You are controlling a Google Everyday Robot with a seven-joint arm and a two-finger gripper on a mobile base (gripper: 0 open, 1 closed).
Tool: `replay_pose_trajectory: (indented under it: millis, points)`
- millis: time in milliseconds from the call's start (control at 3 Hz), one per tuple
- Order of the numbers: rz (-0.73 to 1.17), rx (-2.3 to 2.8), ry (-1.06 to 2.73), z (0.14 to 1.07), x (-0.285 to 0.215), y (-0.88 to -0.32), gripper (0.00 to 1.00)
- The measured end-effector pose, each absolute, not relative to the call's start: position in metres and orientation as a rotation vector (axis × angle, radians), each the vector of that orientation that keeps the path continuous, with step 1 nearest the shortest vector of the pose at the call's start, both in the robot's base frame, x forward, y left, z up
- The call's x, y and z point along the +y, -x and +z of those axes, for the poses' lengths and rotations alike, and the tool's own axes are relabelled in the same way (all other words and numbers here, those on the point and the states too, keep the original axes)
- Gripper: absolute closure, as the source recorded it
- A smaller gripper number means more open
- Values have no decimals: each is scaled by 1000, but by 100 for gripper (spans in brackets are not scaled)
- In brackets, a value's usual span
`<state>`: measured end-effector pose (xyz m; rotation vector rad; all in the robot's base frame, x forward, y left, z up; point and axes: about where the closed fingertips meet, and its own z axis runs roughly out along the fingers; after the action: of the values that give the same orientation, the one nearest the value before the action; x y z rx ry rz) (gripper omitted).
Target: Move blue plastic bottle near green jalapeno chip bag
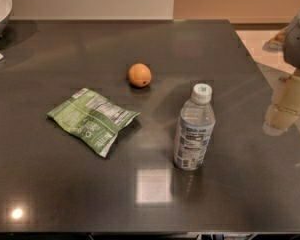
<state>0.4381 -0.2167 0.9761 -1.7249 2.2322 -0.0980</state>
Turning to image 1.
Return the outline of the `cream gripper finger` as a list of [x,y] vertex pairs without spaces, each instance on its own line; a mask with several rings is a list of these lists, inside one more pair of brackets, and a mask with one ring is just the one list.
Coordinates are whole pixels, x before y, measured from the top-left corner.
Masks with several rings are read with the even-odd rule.
[[273,93],[265,125],[274,131],[286,131],[300,116],[300,69],[297,69]]

